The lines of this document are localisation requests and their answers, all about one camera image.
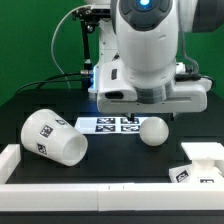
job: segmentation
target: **white robot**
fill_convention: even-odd
[[[224,1],[86,2],[92,4],[92,10],[110,10],[111,20],[100,21],[100,60],[95,66],[94,90],[90,89],[97,91],[100,112],[179,113],[206,109],[206,92],[212,80],[201,77],[197,63],[186,55],[184,32],[218,28],[224,22]],[[178,34],[192,71],[176,62]]]

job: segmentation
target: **black cable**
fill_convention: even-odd
[[[60,79],[60,78],[64,78],[64,77],[69,77],[69,76],[78,76],[81,75],[80,72],[75,72],[75,73],[66,73],[66,74],[62,74],[62,75],[54,75],[50,78],[45,79],[44,81],[51,81],[51,80],[55,80],[55,79]],[[43,85],[45,85],[46,83],[40,83],[36,89],[40,89]]]
[[[41,84],[41,83],[46,84],[46,83],[68,82],[68,81],[69,81],[69,82],[81,82],[81,80],[74,80],[74,79],[70,79],[70,80],[61,80],[61,81],[54,81],[54,80],[52,80],[52,81],[31,82],[31,83],[28,83],[28,84],[26,84],[26,85],[20,87],[20,88],[15,92],[14,95],[17,95],[21,90],[23,90],[23,89],[25,89],[26,87],[29,87],[29,86],[38,85],[38,84]]]
[[[215,86],[215,80],[210,76],[202,76],[200,74],[176,74],[175,81],[176,82],[185,82],[185,81],[198,81],[200,79],[208,79],[212,82],[211,89]]]

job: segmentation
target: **green wall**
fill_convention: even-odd
[[[59,74],[50,43],[59,21],[82,0],[0,1],[0,105],[20,86]],[[214,91],[224,98],[224,26],[214,33],[187,34],[187,52],[198,60],[200,71],[216,79]],[[90,37],[93,62],[97,62],[97,34]],[[56,42],[56,56],[65,72],[79,71],[83,51],[79,22],[66,20]],[[54,85],[56,88],[66,84]]]

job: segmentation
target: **black table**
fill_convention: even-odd
[[[108,116],[98,113],[96,100],[81,90],[23,91],[0,108],[0,150],[7,144],[20,144],[25,120],[33,112],[46,108],[73,126],[78,117]],[[170,168],[190,163],[180,147],[181,142],[224,144],[223,114],[224,101],[209,93],[208,108],[202,113],[179,114],[175,118],[157,114],[167,122],[170,130],[167,141],[161,146],[147,146],[138,134],[86,135],[87,154],[73,167],[65,167],[22,147],[22,160],[7,183],[167,183],[170,182]],[[0,214],[0,222],[5,221],[1,223],[14,220],[16,223],[224,223],[223,211]]]

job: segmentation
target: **white ball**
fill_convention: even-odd
[[[169,128],[163,119],[150,117],[142,122],[139,134],[147,145],[158,146],[168,138]]]

